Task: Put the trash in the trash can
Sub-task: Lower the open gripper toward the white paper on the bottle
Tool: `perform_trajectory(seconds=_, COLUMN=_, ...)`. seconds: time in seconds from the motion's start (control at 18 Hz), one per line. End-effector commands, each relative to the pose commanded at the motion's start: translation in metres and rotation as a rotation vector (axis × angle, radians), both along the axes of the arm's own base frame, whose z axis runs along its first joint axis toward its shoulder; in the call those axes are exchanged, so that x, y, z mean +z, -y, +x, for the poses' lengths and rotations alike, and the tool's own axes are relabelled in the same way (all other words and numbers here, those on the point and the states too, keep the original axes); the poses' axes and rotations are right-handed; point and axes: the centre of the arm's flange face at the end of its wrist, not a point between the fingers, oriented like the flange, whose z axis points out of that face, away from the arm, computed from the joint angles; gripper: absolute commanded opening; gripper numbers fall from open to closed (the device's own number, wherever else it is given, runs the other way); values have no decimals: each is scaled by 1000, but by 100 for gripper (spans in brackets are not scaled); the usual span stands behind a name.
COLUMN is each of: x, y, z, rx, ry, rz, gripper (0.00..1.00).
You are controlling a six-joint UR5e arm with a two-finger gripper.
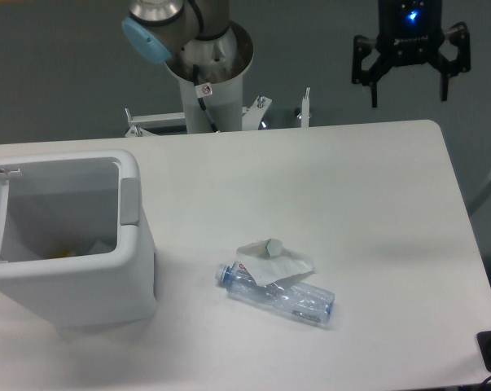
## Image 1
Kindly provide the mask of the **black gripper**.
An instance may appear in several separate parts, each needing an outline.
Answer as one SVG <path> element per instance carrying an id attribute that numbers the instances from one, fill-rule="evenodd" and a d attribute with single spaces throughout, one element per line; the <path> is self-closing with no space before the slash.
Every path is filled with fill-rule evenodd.
<path id="1" fill-rule="evenodd" d="M 378 107 L 377 84 L 393 67 L 428 63 L 441 75 L 440 98 L 448 99 L 449 80 L 471 70 L 471 39 L 465 22 L 441 28 L 441 1 L 379 1 L 376 39 L 353 38 L 352 83 L 370 88 L 371 105 Z M 448 42 L 457 50 L 453 59 L 440 52 Z M 363 61 L 373 52 L 378 58 L 368 68 Z"/>

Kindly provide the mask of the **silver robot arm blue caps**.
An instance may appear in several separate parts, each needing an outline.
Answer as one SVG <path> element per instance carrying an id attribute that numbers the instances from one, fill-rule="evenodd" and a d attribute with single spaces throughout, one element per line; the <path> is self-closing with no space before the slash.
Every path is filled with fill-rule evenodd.
<path id="1" fill-rule="evenodd" d="M 470 33 L 460 22 L 441 27 L 440 1 L 380 1 L 379 33 L 353 39 L 351 80 L 370 87 L 378 105 L 377 84 L 392 68 L 430 64 L 441 75 L 441 100 L 449 81 L 471 69 Z M 154 64 L 181 59 L 189 42 L 217 42 L 235 31 L 227 1 L 132 1 L 122 31 L 133 48 Z"/>

